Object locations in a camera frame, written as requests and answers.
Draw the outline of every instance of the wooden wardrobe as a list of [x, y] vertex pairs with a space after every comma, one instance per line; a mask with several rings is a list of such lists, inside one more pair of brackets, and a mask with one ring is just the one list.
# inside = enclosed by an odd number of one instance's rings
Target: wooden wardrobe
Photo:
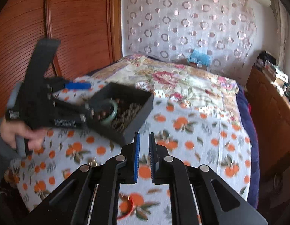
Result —
[[122, 57], [121, 0], [8, 0], [0, 12], [0, 117], [40, 38], [61, 40], [46, 77], [74, 79]]
[[252, 67], [246, 88], [259, 142], [261, 180], [264, 181], [290, 166], [290, 103], [255, 67]]

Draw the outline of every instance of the navy blue blanket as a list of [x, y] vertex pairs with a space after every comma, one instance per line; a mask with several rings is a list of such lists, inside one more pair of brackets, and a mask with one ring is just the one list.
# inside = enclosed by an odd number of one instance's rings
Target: navy blue blanket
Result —
[[249, 135], [251, 142], [251, 178], [250, 178], [250, 186], [249, 186], [249, 194], [248, 194], [248, 203], [252, 205], [255, 209], [258, 204], [258, 190], [259, 190], [259, 153], [258, 153], [258, 141], [257, 134], [255, 131], [255, 127], [250, 116], [250, 112], [248, 109], [248, 101], [244, 95], [244, 90], [242, 86], [238, 84], [240, 89], [237, 94], [237, 105], [240, 111], [241, 121], [244, 129]]

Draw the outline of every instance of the green bracelet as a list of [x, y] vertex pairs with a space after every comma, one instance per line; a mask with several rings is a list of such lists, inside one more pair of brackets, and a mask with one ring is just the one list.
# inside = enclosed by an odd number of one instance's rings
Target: green bracelet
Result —
[[118, 105], [114, 100], [106, 100], [106, 101], [107, 101], [107, 103], [110, 103], [114, 107], [114, 110], [111, 113], [111, 115], [109, 115], [106, 119], [100, 121], [101, 124], [105, 125], [105, 126], [109, 125], [115, 119], [115, 117], [117, 115], [117, 111], [118, 111]]

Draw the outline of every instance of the bed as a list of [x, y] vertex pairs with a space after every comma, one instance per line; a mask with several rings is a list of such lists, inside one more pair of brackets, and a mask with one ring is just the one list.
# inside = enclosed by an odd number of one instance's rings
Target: bed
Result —
[[[253, 207], [259, 186], [258, 145], [243, 89], [234, 81], [181, 64], [131, 55], [92, 76], [88, 91], [64, 89], [59, 99], [82, 103], [109, 82], [118, 82], [154, 93], [154, 107], [139, 133], [141, 149], [136, 185], [121, 185], [132, 195], [135, 210], [118, 224], [154, 222], [169, 224], [168, 185], [155, 186], [150, 176], [148, 135], [185, 165], [209, 165]], [[13, 160], [17, 188], [32, 211], [80, 165], [96, 157], [103, 164], [121, 147], [90, 130], [50, 129], [44, 145], [25, 160]], [[119, 202], [119, 213], [127, 204]]]

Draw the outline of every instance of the human hand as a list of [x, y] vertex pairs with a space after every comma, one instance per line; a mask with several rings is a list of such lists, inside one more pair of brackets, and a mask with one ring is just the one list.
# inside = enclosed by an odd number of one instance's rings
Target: human hand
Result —
[[5, 117], [0, 125], [1, 138], [14, 149], [16, 148], [16, 135], [29, 139], [28, 148], [33, 150], [41, 148], [46, 133], [46, 129], [31, 130], [21, 121], [7, 122]]

